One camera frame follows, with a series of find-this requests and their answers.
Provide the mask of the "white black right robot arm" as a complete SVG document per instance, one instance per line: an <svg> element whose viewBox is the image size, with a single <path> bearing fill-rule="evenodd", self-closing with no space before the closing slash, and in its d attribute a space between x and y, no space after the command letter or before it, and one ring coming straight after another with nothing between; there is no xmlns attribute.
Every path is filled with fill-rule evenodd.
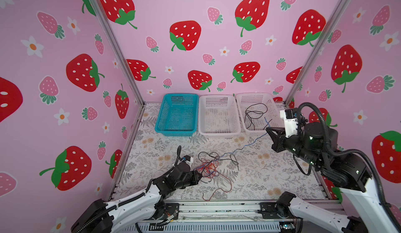
<svg viewBox="0 0 401 233"><path fill-rule="evenodd" d="M401 225L385 200L378 171L357 149L337 150L338 132L331 129L317 106L304 102L280 111L284 127L267 127L272 150L288 151L337 187L350 200L358 216L340 215L284 192L275 204L281 218L305 219L331 233L399 233Z"/></svg>

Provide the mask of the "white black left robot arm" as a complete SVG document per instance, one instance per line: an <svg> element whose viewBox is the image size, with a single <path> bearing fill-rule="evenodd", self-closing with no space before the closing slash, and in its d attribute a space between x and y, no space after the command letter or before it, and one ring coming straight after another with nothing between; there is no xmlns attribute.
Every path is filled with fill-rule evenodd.
<svg viewBox="0 0 401 233"><path fill-rule="evenodd" d="M148 186L122 199L92 202L72 225L72 233L118 233L142 220L159 219L166 211L165 199L175 191L196 186L202 174L182 161Z"/></svg>

